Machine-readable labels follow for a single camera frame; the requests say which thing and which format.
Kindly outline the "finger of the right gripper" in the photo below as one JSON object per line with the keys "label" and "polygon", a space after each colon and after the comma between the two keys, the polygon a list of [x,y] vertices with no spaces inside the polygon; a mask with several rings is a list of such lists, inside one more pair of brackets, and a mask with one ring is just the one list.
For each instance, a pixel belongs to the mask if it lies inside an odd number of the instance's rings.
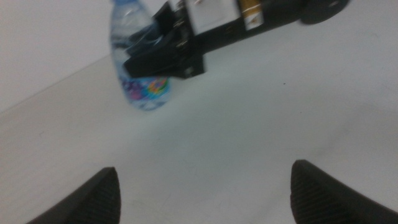
{"label": "finger of the right gripper", "polygon": [[146,26],[140,31],[130,35],[127,39],[129,47],[153,46],[163,38],[158,23]]}
{"label": "finger of the right gripper", "polygon": [[182,67],[182,53],[175,43],[136,45],[127,48],[126,53],[129,58],[123,67],[129,78],[186,77]]}

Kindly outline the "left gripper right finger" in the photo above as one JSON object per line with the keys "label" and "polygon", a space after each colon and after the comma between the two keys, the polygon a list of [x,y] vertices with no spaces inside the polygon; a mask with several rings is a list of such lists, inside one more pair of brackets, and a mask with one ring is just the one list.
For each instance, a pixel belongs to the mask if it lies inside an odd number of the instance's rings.
{"label": "left gripper right finger", "polygon": [[348,187],[307,160],[290,176],[290,207],[296,223],[397,224],[397,212]]}

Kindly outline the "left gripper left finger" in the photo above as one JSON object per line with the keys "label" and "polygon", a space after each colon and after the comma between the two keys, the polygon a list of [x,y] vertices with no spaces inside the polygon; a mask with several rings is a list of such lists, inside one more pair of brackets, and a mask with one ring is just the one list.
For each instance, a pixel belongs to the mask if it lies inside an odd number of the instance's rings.
{"label": "left gripper left finger", "polygon": [[31,223],[119,223],[121,190],[114,167],[105,167]]}

